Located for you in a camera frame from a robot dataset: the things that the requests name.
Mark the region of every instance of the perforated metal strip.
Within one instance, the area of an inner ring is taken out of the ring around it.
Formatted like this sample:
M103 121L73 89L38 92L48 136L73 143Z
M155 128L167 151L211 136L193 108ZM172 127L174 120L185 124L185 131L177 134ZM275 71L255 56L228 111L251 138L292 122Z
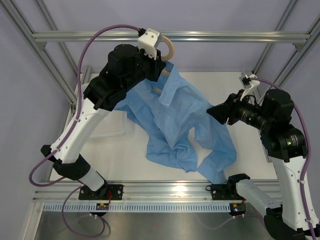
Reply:
M43 211L60 212L61 202L47 202ZM65 212L111 212L111 213L229 213L228 203L111 203L109 209L97 209L94 202L70 202Z

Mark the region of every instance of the wooden ring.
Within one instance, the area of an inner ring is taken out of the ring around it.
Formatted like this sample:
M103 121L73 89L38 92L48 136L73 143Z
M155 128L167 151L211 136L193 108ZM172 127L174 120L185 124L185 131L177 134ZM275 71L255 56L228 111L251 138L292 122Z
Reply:
M169 53L165 56L161 56L162 61L169 61L175 54L175 46L172 41L166 36L162 36L161 42L165 43L169 48Z

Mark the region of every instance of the gray floor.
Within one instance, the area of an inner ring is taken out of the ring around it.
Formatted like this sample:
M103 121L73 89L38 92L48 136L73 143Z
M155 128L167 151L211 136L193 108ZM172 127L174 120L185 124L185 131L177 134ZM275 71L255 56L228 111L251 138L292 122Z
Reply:
M66 213L71 227L94 235L102 229L92 217L73 222L83 213ZM271 240L255 217L234 219L218 230L211 230L231 216L227 213L107 213L110 225L98 240ZM60 212L43 212L36 240L78 240L83 237L65 229Z

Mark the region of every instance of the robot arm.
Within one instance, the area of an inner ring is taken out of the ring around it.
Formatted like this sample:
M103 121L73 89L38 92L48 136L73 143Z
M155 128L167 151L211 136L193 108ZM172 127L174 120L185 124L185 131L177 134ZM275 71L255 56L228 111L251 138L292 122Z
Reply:
M135 85L148 79L158 81L166 64L156 49L162 36L151 28L141 32L138 46L121 44L108 54L108 63L99 76L91 80L83 93L81 115L72 134L63 146L49 159L54 162L56 172L71 180L78 180L91 190L90 195L100 199L106 194L108 184L81 156L80 151L96 126L114 109L118 102L126 98L127 92ZM74 123L70 121L61 136L52 144L41 148L48 156L54 150Z
M229 177L227 189L231 196L248 200L264 217L267 231L274 239L305 239L310 229L303 207L300 175L307 156L303 133L290 124L294 103L290 95L279 89L266 92L262 105L249 103L252 89L257 82L244 78L246 90L232 93L227 100L207 110L220 124L233 125L242 121L260 130L261 142L272 159L279 180L282 204L270 198L255 186L246 174ZM310 197L307 176L304 179L306 201L311 210L311 223L316 236L320 234L317 218Z

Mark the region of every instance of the blue fabric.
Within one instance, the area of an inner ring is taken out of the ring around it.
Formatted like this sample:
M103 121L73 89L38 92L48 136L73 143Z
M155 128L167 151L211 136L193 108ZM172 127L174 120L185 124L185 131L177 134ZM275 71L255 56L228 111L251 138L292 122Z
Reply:
M162 74L158 82L140 82L115 110L126 111L130 120L146 130L146 157L150 161L186 172L197 170L212 183L224 182L223 170L237 157L226 126L207 114L212 105L179 75L172 63L167 62L165 69L170 72L169 77ZM198 168L197 153L188 141L193 127L195 141L202 148L212 149Z

